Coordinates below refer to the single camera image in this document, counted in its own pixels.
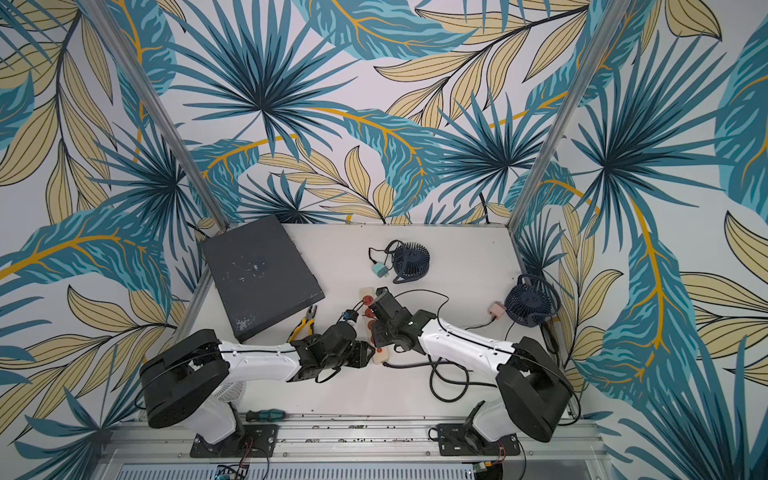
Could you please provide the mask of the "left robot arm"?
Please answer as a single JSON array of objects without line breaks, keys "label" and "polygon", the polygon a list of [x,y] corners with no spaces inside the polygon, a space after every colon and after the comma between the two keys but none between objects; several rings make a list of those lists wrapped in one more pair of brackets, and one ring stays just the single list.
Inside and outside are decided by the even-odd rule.
[{"label": "left robot arm", "polygon": [[151,428],[181,425],[206,446],[221,449],[245,437],[234,403],[222,398],[226,387],[260,380],[317,382],[325,370],[336,375],[345,367],[366,367],[374,352],[347,322],[275,346],[222,341],[203,329],[141,367],[140,398]]}]

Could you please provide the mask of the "teal plug adapter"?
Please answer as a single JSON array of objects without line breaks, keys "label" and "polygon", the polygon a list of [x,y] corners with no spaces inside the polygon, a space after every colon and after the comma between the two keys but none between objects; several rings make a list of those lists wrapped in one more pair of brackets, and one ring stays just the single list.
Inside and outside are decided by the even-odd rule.
[{"label": "teal plug adapter", "polygon": [[390,269],[382,262],[375,262],[371,269],[378,278],[386,277],[390,271]]}]

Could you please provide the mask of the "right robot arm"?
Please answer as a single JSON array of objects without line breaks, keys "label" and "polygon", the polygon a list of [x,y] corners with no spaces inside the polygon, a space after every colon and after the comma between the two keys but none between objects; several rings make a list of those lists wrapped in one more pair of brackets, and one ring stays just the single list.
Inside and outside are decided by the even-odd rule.
[{"label": "right robot arm", "polygon": [[393,346],[458,365],[496,388],[497,399],[478,403],[469,414],[469,442],[494,442],[518,433],[542,443],[552,439],[574,393],[538,341],[527,336],[516,343],[495,340],[436,313],[412,313],[386,287],[376,290],[370,308],[376,347]]}]

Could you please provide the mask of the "pink plug adapter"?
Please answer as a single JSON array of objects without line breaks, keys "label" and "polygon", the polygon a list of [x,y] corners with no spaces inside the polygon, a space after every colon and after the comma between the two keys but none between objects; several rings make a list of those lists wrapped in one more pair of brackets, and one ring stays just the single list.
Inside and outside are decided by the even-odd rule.
[{"label": "pink plug adapter", "polygon": [[488,309],[488,314],[492,320],[503,317],[506,314],[505,305],[500,302],[494,302]]}]

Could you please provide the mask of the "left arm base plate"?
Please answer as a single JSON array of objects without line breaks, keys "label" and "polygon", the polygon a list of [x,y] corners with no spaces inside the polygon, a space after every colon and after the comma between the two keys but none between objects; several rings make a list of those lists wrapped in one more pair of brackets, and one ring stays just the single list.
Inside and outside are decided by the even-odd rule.
[{"label": "left arm base plate", "polygon": [[245,424],[222,442],[210,444],[197,435],[191,447],[191,458],[225,459],[271,458],[278,440],[276,424]]}]

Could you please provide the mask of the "beige power strip red sockets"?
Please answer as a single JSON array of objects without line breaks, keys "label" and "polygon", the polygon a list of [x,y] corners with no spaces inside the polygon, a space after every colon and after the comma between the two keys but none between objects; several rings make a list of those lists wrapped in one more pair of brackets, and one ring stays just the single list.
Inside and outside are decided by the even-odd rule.
[{"label": "beige power strip red sockets", "polygon": [[388,347],[376,347],[373,341],[372,325],[376,320],[370,305],[375,299],[375,290],[372,287],[365,287],[359,290],[359,297],[362,305],[358,309],[359,317],[357,320],[357,333],[360,340],[365,340],[375,351],[372,356],[372,362],[381,365],[389,361],[390,349]]}]

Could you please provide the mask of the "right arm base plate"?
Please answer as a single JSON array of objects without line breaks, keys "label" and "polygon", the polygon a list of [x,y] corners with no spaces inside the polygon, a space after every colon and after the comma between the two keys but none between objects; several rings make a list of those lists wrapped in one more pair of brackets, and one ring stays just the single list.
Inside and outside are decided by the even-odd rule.
[{"label": "right arm base plate", "polygon": [[491,442],[472,427],[461,423],[443,423],[428,431],[430,441],[437,442],[443,457],[460,456],[518,456],[521,453],[517,440],[508,435]]}]

